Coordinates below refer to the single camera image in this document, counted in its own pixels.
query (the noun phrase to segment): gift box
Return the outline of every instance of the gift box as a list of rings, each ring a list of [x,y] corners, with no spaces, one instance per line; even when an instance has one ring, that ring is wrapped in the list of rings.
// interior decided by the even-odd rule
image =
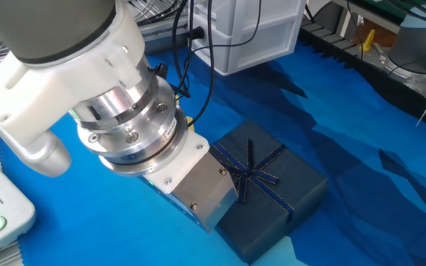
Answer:
[[[311,217],[328,188],[325,177],[250,120],[210,152],[238,193],[216,230],[248,264]]]

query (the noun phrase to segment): blue ribbon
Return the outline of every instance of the blue ribbon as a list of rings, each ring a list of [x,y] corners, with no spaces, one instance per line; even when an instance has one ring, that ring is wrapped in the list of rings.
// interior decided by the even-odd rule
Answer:
[[[263,171],[263,169],[275,160],[279,155],[281,155],[286,147],[282,144],[269,155],[266,156],[258,164],[254,164],[254,143],[248,138],[247,143],[247,167],[244,167],[243,164],[236,159],[232,154],[230,154],[221,144],[215,143],[212,145],[216,150],[218,150],[229,163],[225,163],[217,158],[220,163],[228,170],[231,174],[234,174],[239,177],[238,180],[234,182],[237,187],[238,193],[238,202],[244,203],[246,201],[246,187],[247,182],[252,182],[257,186],[264,194],[266,194],[271,200],[276,202],[285,212],[287,212],[287,223],[292,220],[294,213],[294,207],[292,207],[288,202],[286,202],[282,197],[277,193],[273,192],[263,181],[272,183],[276,185],[279,182],[279,178],[275,177],[269,173]]]

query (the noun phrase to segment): wire rack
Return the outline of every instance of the wire rack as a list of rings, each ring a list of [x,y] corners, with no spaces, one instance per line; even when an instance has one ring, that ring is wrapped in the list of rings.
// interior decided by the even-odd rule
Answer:
[[[170,11],[169,8],[173,4],[175,5],[171,10],[176,10],[180,5],[180,1],[175,0],[131,0],[128,2],[130,3],[129,9],[137,22],[145,21],[149,18],[159,16],[161,13]],[[182,12],[182,16],[187,16],[186,10]],[[160,15],[160,17],[164,17],[165,19],[173,18],[173,16],[165,15]]]

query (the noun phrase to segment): yellow object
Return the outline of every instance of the yellow object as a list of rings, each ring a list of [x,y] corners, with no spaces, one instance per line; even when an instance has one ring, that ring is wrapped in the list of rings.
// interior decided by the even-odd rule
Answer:
[[[366,41],[362,45],[361,49],[363,49],[366,52],[371,49],[371,45],[372,45],[373,39],[374,39],[374,33],[376,33],[376,31],[375,30],[371,30],[371,32],[368,35],[368,38],[366,38]]]

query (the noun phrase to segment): white container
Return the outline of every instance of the white container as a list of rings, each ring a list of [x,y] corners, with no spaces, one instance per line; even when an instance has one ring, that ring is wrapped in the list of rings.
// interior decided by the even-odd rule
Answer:
[[[263,0],[260,24],[254,39],[239,47],[215,47],[214,69],[230,75],[294,51],[305,0]],[[239,44],[252,36],[259,0],[215,0],[212,8],[213,44]],[[193,41],[192,49],[208,46],[207,1],[196,4],[193,28],[202,27],[205,38]],[[195,53],[208,65],[209,49]]]

